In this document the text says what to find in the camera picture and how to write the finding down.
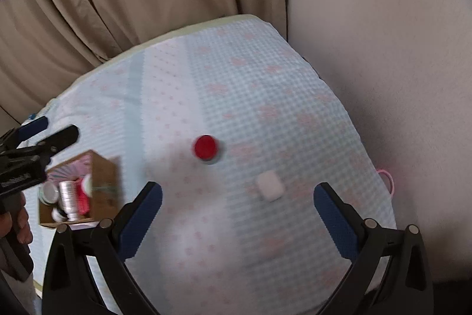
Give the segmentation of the person's left hand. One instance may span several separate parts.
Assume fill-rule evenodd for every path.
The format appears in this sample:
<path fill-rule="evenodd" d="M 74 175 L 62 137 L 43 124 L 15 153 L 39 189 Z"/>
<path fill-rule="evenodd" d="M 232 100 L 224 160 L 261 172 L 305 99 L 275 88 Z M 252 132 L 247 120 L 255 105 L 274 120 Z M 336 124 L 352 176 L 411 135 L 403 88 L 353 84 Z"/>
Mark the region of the person's left hand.
<path fill-rule="evenodd" d="M 24 193 L 20 194 L 21 209 L 13 220 L 10 212 L 0 215 L 0 237 L 5 237 L 13 226 L 16 226 L 18 241 L 23 245 L 29 245 L 33 241 L 33 234 L 29 224 L 29 214 L 26 211 L 26 198 Z"/>

